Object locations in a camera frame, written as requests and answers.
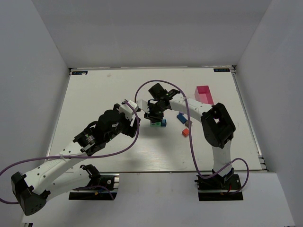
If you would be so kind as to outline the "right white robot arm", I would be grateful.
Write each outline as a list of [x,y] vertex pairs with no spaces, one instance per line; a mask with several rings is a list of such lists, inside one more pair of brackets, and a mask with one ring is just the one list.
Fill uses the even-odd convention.
[[212,146],[214,165],[213,178],[220,184],[225,184],[234,174],[231,163],[231,142],[236,127],[225,106],[204,104],[185,95],[176,89],[165,90],[160,83],[149,89],[153,100],[147,101],[147,109],[141,107],[144,117],[152,123],[159,122],[164,117],[164,111],[170,109],[186,114],[202,124],[206,141]]

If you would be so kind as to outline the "olive grey cube block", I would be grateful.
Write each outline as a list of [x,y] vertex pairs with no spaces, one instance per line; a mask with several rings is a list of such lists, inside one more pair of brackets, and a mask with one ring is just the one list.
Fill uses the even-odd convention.
[[191,124],[192,124],[192,122],[191,122],[190,120],[187,120],[187,121],[185,122],[185,125],[186,125],[187,127],[189,127]]

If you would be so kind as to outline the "small dark blue cube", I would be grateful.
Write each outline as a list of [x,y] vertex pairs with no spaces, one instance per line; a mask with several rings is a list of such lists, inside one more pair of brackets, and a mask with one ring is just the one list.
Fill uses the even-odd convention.
[[166,127],[167,126],[167,120],[166,119],[162,119],[160,126],[161,127]]

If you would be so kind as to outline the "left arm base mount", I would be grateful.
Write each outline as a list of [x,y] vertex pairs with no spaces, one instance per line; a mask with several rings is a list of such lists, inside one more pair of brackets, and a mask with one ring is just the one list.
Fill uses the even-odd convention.
[[87,172],[89,181],[84,186],[70,191],[71,201],[113,201],[118,193],[119,174],[104,174],[95,166],[81,165],[81,170]]

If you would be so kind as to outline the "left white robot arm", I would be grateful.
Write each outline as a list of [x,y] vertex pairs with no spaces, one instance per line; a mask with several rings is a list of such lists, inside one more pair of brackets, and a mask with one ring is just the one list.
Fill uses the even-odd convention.
[[97,121],[91,122],[74,137],[57,157],[50,158],[37,168],[26,173],[16,172],[11,176],[12,191],[26,216],[38,212],[59,187],[58,178],[109,143],[120,133],[133,138],[138,130],[139,118],[132,120],[138,105],[129,100],[115,104],[106,110]]

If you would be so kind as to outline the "red cube block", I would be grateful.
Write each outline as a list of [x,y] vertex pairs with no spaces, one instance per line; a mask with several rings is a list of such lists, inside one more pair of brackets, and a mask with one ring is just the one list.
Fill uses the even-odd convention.
[[187,137],[189,135],[189,129],[188,128],[185,128],[183,131],[182,131],[182,135],[184,137]]

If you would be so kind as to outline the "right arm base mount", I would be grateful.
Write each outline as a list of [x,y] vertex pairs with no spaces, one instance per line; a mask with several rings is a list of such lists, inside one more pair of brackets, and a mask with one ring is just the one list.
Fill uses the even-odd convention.
[[238,174],[234,174],[223,185],[215,178],[202,179],[197,175],[194,180],[197,184],[199,201],[242,201],[241,182]]

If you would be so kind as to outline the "green ridged block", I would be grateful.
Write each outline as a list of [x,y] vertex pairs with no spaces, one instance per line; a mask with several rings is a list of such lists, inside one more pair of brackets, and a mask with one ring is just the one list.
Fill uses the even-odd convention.
[[161,127],[161,122],[150,123],[151,127]]

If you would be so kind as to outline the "pink plastic box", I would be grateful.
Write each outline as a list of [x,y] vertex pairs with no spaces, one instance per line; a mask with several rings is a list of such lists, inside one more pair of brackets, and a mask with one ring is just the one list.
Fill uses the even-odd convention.
[[209,86],[197,86],[195,89],[195,99],[204,104],[214,105]]

